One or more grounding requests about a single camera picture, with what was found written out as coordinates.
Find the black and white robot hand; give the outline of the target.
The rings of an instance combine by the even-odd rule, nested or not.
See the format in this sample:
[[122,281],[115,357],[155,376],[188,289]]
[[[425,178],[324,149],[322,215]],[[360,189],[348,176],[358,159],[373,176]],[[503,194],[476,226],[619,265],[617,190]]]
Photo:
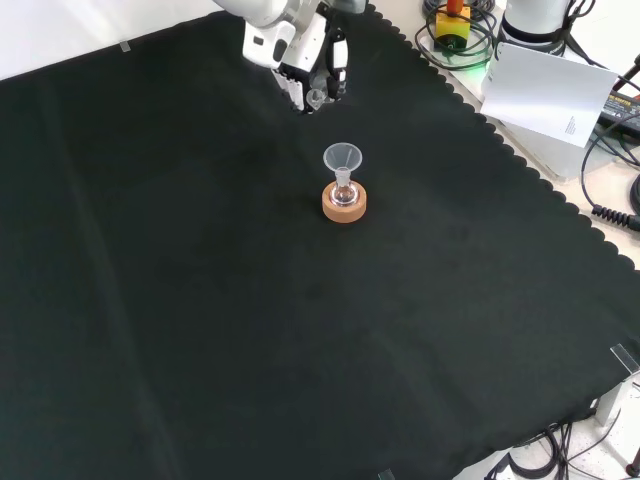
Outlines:
[[300,113],[314,113],[346,93],[349,47],[345,32],[331,24],[335,13],[321,1],[303,31],[285,19],[269,27],[245,24],[243,56],[270,70]]

